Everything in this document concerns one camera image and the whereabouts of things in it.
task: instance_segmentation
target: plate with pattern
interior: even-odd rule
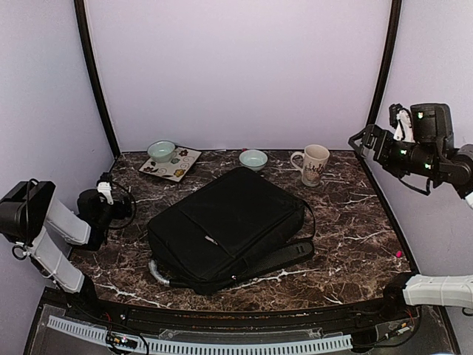
[[[179,146],[174,150],[174,156],[170,161],[156,163],[149,158],[140,167],[140,172],[178,183],[184,178],[184,175],[186,175],[187,171],[194,165],[201,154],[202,152],[197,150]]]

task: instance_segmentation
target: white mug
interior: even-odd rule
[[[294,163],[293,159],[296,156],[302,156],[304,161],[302,167]],[[330,152],[327,148],[317,144],[311,144],[304,148],[304,152],[295,152],[290,156],[290,162],[302,174],[302,183],[306,186],[314,187],[320,184],[322,172],[324,172],[327,165]]]

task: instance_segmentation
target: small bowl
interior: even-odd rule
[[[176,146],[172,142],[156,142],[148,147],[148,155],[156,163],[166,163],[175,156],[175,149]]]
[[[268,156],[260,150],[245,150],[239,155],[239,162],[254,172],[258,172],[265,167]]]

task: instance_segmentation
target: purple wall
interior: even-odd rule
[[[366,121],[389,1],[88,1],[123,151],[347,148]]]
[[[73,1],[0,5],[0,197],[20,180],[52,180],[75,208],[112,165],[78,35]],[[23,353],[44,279],[0,236],[0,352]]]
[[[473,143],[473,3],[405,1],[392,70],[378,124],[389,128],[388,107],[422,102],[450,106],[455,146]],[[473,274],[473,211],[445,185],[416,194],[374,163],[423,274]],[[425,179],[411,179],[424,186]],[[462,354],[473,354],[473,319],[450,310]]]

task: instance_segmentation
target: printed mug design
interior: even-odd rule
[[[304,175],[307,181],[310,183],[317,181],[320,179],[320,175],[324,172],[325,166],[323,164],[319,164],[318,166],[314,166],[312,162],[309,162],[308,165],[304,166]]]

